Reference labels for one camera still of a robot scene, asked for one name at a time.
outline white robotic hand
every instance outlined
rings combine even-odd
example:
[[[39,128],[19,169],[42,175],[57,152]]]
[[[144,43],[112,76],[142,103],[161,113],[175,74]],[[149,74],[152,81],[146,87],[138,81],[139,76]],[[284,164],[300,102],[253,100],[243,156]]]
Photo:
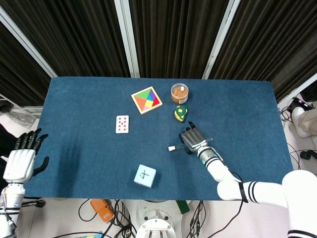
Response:
[[[25,194],[24,184],[32,176],[44,171],[49,163],[45,157],[43,164],[34,169],[35,157],[47,134],[37,140],[41,129],[21,135],[11,151],[3,178],[8,186],[3,189],[0,197],[0,238],[15,238],[16,221]]]
[[[308,171],[288,173],[282,185],[269,182],[242,183],[228,170],[223,159],[189,122],[191,128],[179,135],[187,153],[197,153],[211,176],[219,182],[217,192],[223,200],[243,200],[288,208],[289,238],[317,238],[317,178]]]

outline green and yellow object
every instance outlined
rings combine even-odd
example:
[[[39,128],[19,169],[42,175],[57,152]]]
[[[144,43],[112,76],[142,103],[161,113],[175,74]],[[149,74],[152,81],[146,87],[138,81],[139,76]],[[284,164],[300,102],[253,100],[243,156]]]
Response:
[[[188,114],[188,106],[186,105],[177,106],[174,112],[176,119],[182,123],[185,122],[187,114]]]

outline orange device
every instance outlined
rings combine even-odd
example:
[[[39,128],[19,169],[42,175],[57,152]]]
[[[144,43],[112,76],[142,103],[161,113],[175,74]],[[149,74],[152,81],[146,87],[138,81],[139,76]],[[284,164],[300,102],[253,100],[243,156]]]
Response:
[[[90,205],[94,211],[99,214],[104,222],[109,222],[114,218],[114,213],[111,205],[104,199],[92,199]]]

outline black curtain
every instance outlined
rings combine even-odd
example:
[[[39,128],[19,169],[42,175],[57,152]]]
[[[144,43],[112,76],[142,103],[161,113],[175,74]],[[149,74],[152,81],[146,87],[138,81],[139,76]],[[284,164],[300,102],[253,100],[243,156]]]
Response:
[[[228,0],[130,0],[141,77],[202,78]]]
[[[51,78],[0,23],[0,93],[20,106],[41,106]]]
[[[0,5],[58,76],[130,77],[114,1],[0,0]]]
[[[270,81],[281,100],[316,72],[316,0],[241,0],[210,79]]]

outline shoe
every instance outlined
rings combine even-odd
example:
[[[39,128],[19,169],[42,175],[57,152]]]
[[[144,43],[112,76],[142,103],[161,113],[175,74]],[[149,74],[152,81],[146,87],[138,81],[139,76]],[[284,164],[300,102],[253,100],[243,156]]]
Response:
[[[313,143],[315,144],[316,150],[317,150],[317,135],[312,135]]]
[[[301,107],[296,107],[293,110],[292,113],[292,119],[293,119],[293,123],[295,125],[296,128],[296,132],[299,135],[300,138],[307,138],[309,136],[311,136],[311,134],[305,132],[303,129],[301,129],[301,127],[299,126],[299,118],[300,116],[304,113],[304,109]]]

